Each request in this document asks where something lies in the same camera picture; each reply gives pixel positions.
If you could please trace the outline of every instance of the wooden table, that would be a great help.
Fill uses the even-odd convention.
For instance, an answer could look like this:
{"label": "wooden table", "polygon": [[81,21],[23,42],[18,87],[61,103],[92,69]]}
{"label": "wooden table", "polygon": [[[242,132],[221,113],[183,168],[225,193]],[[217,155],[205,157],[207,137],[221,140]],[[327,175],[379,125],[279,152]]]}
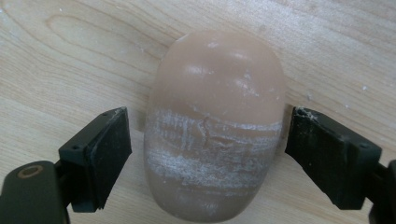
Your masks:
{"label": "wooden table", "polygon": [[[57,149],[98,114],[125,105],[133,155],[106,208],[72,223],[186,223],[152,200],[142,167],[150,87],[179,37],[205,29],[267,41],[287,101],[316,109],[396,158],[396,2],[0,0],[0,181]],[[280,148],[255,200],[226,223],[366,223],[340,211]]]}

